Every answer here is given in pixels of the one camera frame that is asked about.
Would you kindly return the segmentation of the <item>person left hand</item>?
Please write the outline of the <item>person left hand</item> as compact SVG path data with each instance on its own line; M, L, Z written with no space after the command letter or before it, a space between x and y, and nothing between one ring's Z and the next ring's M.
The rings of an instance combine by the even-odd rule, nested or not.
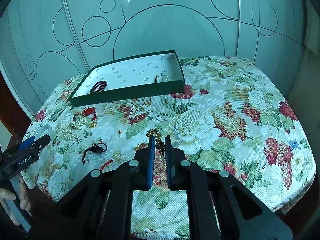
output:
M20 200L20 208L22 210L29 211L31 208L31 201L28 196L25 181L20 174L19 174L18 178L19 178L19 189L18 189L17 194L14 194L11 191L9 191L8 189L2 188L2 187L0 189L0 191L1 191L0 192L1 205L15 226L20 226L20 221L13 214L12 210L7 205L6 201L7 200L13 201L16 198L18 198Z

